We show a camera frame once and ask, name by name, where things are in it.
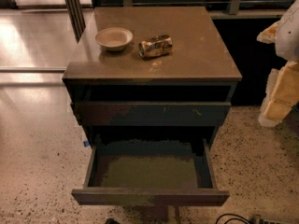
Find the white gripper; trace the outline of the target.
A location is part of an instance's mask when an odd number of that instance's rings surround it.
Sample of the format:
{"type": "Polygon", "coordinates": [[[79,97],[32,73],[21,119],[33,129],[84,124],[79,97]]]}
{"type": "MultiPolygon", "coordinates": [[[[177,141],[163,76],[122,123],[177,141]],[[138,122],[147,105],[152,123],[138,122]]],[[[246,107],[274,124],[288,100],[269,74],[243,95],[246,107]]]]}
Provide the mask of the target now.
{"type": "MultiPolygon", "coordinates": [[[[276,42],[279,21],[274,22],[257,36],[259,42],[276,42]]],[[[275,127],[286,118],[299,102],[299,63],[287,62],[280,70],[272,69],[265,88],[265,97],[258,121],[263,127],[275,127]]]]}

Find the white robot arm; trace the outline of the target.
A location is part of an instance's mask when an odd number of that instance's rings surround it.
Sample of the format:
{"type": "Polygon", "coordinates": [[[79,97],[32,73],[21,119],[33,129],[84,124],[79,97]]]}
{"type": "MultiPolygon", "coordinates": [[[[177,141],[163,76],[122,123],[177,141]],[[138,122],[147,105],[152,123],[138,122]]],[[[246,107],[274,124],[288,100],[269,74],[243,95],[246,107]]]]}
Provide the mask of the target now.
{"type": "Polygon", "coordinates": [[[275,127],[299,102],[299,0],[279,21],[260,32],[257,40],[274,43],[276,55],[287,61],[280,70],[271,70],[258,117],[262,126],[275,127]]]}

